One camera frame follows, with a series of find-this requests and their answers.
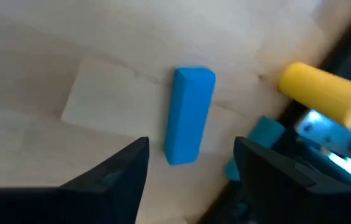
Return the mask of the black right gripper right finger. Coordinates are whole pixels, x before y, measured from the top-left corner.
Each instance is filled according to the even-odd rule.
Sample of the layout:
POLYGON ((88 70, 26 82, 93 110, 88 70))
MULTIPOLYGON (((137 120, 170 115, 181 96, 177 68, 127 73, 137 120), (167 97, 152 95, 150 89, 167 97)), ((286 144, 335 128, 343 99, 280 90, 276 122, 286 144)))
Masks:
POLYGON ((351 224, 351 174, 299 142, 294 157, 237 137, 233 154, 258 224, 351 224))

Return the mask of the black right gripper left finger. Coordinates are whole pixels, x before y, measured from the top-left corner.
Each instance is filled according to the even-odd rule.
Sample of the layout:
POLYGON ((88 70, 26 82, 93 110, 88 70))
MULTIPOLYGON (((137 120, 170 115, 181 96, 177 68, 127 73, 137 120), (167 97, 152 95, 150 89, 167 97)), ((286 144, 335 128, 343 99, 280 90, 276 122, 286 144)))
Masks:
POLYGON ((0 224, 135 224, 148 163, 141 137, 59 187, 1 187, 0 224))

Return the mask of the yellow wooden cylinder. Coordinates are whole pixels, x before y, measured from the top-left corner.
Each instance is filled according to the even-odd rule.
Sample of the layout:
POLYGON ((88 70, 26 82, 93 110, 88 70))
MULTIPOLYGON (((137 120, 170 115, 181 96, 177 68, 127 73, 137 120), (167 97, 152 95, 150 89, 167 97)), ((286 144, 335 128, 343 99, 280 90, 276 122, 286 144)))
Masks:
POLYGON ((351 81, 305 63, 289 64, 279 90, 304 106, 351 129, 351 81))

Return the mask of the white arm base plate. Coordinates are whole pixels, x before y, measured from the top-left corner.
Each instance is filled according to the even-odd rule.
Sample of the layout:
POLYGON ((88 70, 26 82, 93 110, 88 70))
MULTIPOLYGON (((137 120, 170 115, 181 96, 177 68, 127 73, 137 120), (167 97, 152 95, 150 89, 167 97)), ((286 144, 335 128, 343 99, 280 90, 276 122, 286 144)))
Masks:
POLYGON ((317 143, 325 155, 351 174, 351 129, 310 110, 296 125, 297 133, 317 143))

